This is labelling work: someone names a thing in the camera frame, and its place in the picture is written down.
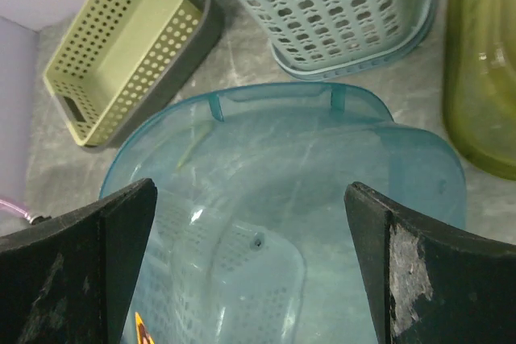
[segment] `plastic container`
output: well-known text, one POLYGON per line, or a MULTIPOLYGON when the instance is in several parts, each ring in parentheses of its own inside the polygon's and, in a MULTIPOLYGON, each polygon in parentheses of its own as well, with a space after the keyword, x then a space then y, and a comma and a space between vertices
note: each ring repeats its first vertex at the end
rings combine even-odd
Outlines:
POLYGON ((290 75, 317 81, 397 60, 428 32, 432 0, 240 0, 290 75))
POLYGON ((117 147, 172 98, 221 29, 211 0, 87 0, 44 83, 78 145, 117 147))
POLYGON ((443 114, 462 155, 516 180, 514 0, 450 0, 443 114))
POLYGON ((142 176, 158 203, 136 314, 154 342, 374 343, 343 194, 355 180, 464 227, 464 175, 372 93, 324 83, 204 94, 148 120, 101 197, 142 176))

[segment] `blue transparent lid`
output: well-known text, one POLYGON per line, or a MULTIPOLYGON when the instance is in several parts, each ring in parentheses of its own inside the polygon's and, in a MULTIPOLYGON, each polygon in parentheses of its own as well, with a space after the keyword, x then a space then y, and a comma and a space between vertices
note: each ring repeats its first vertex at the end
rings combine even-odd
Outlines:
POLYGON ((464 228, 459 160, 365 89, 253 85, 169 107, 130 137, 101 197, 142 177, 156 218, 136 314, 154 342, 374 343, 343 194, 361 181, 464 228))

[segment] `light blue basket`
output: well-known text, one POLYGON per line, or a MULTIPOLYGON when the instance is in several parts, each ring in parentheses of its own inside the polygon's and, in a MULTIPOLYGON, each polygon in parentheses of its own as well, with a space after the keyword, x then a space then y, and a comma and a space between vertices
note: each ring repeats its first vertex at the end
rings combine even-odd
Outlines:
POLYGON ((428 32, 433 0, 240 0, 278 64, 318 81, 400 58, 428 32))
POLYGON ((255 85, 171 106, 122 146, 101 197, 142 177, 159 193, 128 344, 136 313, 156 343, 373 344, 346 187, 464 227, 453 150, 349 85, 255 85))

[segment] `perforated basket inside container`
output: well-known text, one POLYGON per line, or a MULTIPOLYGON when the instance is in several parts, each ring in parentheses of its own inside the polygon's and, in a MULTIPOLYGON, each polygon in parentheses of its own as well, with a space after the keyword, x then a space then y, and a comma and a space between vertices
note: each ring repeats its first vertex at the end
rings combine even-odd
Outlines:
POLYGON ((86 1, 44 72, 78 145, 110 138, 201 16, 188 0, 86 1))
POLYGON ((280 66, 307 80, 397 59, 431 24, 431 0, 240 1, 267 32, 280 66))

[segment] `plastic basket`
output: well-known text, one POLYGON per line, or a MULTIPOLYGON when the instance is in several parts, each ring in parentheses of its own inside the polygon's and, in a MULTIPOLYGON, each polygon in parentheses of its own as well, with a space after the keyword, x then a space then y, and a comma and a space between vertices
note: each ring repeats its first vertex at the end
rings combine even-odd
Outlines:
POLYGON ((240 0, 292 76, 316 81, 396 60, 432 20, 432 0, 240 0))
POLYGON ((222 30, 215 11, 217 20, 203 48, 185 50, 199 37, 210 10, 206 4, 211 6, 211 0, 195 3, 86 1, 44 72, 78 145, 118 146, 182 86, 222 30), (181 56, 188 58, 179 61, 181 56), (177 80, 166 85, 165 74, 174 71, 180 73, 177 80))

